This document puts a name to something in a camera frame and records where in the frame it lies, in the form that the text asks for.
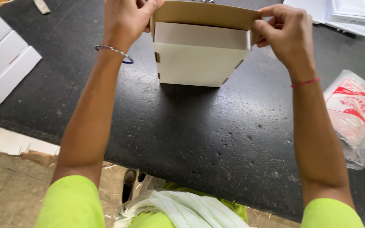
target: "shoe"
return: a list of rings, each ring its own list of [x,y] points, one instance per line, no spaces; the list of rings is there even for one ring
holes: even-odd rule
[[[144,173],[139,173],[139,176],[138,176],[138,182],[139,184],[141,184],[143,181],[144,181],[144,178],[146,177],[146,174]]]
[[[122,203],[126,203],[132,200],[133,197],[133,184],[136,180],[136,171],[127,170],[123,179],[123,190],[122,190]]]

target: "brown cardboard lid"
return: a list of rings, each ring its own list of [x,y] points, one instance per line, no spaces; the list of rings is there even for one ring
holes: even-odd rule
[[[150,18],[150,30],[154,37],[156,22],[251,30],[251,45],[253,45],[259,34],[252,30],[252,25],[255,20],[262,18],[261,12],[245,8],[167,0]]]

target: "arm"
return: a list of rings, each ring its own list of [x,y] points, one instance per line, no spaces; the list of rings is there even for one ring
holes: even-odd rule
[[[125,53],[147,26],[163,0],[106,0],[102,44]],[[123,56],[100,49],[87,84],[61,142],[52,183],[69,175],[89,178],[98,188],[111,128],[116,82]]]
[[[293,84],[317,78],[312,44],[312,17],[305,10],[277,4],[260,11],[258,47],[271,45],[287,67]],[[293,89],[294,148],[306,206],[316,198],[332,198],[354,208],[342,147],[332,127],[318,82]]]

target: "bracelet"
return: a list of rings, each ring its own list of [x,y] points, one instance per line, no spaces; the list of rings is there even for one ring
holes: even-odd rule
[[[305,84],[309,84],[309,83],[316,82],[316,81],[319,81],[319,80],[322,80],[322,78],[318,77],[318,78],[312,79],[310,81],[306,81],[306,82],[298,83],[298,84],[295,84],[295,85],[291,85],[291,88],[295,88],[295,87],[298,87],[298,86],[301,86],[301,85],[303,86]]]
[[[110,46],[108,46],[108,45],[97,44],[97,45],[95,45],[95,50],[97,50],[97,51],[98,51],[100,47],[101,47],[101,48],[106,48],[106,49],[109,49],[109,50],[112,50],[112,51],[115,51],[115,52],[117,52],[117,53],[121,54],[123,57],[128,58],[128,59],[130,60],[130,62],[122,61],[123,63],[126,63],[126,64],[133,64],[133,63],[134,63],[133,59],[132,59],[131,57],[129,57],[129,55],[127,55],[127,54],[125,54],[125,53],[121,52],[121,51],[120,51],[120,50],[118,50],[118,49],[115,49],[115,48],[110,47]]]

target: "striped towel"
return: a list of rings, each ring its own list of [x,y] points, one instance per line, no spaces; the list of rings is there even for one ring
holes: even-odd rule
[[[219,200],[189,192],[152,189],[118,207],[114,228],[127,228],[142,212],[163,212],[176,228],[249,226]]]

